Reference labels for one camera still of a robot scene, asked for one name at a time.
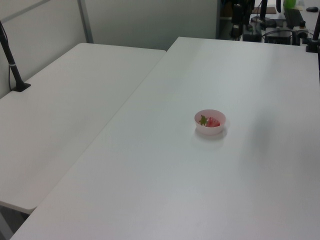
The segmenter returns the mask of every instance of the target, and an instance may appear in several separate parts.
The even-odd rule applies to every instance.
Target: green object
[[[207,124],[207,118],[203,115],[201,115],[201,120],[199,121],[200,125],[206,125]]]
[[[296,0],[284,0],[283,7],[285,9],[293,9],[296,5]]]

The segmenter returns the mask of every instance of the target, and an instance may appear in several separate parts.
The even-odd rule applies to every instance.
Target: white table
[[[305,20],[306,27],[313,33],[316,27],[319,12],[306,11],[309,7],[318,7],[320,9],[320,2],[318,0],[304,0],[304,9],[301,11],[301,16]]]
[[[12,240],[317,240],[319,124],[316,54],[179,38]]]
[[[0,100],[0,205],[30,214],[165,51],[82,43]]]

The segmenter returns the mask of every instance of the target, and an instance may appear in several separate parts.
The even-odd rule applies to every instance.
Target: red fruit
[[[218,127],[218,126],[220,126],[220,122],[213,117],[208,117],[205,126],[209,127],[209,128]]]

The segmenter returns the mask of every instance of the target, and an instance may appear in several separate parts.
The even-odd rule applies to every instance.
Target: white partition
[[[50,0],[4,22],[3,27],[23,81],[86,42],[77,0]],[[1,48],[0,98],[8,92],[8,62]]]
[[[215,39],[220,0],[82,0],[96,44],[168,50],[178,37]]]
[[[6,22],[15,15],[27,11],[33,7],[37,7],[49,0],[0,0],[0,20]]]

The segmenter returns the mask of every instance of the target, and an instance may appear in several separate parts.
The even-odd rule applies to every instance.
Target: computer mouse
[[[319,11],[319,8],[317,8],[316,6],[311,6],[311,7],[308,7],[306,9],[307,12],[312,12],[312,13],[316,13]]]

